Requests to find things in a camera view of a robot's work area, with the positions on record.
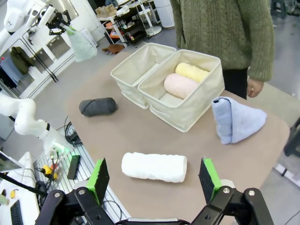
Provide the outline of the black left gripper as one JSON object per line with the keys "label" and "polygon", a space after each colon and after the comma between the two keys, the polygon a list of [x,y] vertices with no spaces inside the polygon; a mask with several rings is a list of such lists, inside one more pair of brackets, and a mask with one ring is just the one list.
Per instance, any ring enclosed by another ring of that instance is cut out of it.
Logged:
{"label": "black left gripper", "polygon": [[46,26],[49,28],[49,35],[61,35],[66,32],[66,29],[61,27],[61,23],[69,26],[71,23],[71,18],[68,13],[68,10],[63,11],[62,13],[58,13],[58,11],[54,11],[50,18],[48,19]]}

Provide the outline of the person's left hand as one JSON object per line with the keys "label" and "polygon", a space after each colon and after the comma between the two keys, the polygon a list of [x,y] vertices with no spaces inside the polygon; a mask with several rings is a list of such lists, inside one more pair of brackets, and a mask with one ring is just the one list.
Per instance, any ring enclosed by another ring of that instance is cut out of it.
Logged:
{"label": "person's left hand", "polygon": [[263,90],[264,82],[249,78],[247,81],[247,96],[250,98],[257,97]]}

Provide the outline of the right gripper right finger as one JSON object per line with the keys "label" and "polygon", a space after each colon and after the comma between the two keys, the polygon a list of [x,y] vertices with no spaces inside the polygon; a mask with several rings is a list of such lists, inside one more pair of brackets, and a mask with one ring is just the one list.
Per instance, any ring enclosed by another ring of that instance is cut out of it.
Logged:
{"label": "right gripper right finger", "polygon": [[201,159],[198,177],[206,206],[192,225],[218,225],[225,216],[233,217],[239,225],[274,224],[261,191],[252,187],[240,192],[222,184],[210,158]]}

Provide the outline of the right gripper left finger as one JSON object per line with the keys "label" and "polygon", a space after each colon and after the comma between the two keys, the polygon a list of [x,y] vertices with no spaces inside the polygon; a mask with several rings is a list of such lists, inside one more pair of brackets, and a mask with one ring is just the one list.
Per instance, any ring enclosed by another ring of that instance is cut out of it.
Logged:
{"label": "right gripper left finger", "polygon": [[73,189],[68,194],[62,190],[52,190],[35,224],[70,225],[76,217],[85,217],[91,225],[112,225],[112,219],[101,206],[109,179],[106,160],[102,158],[97,161],[85,186]]}

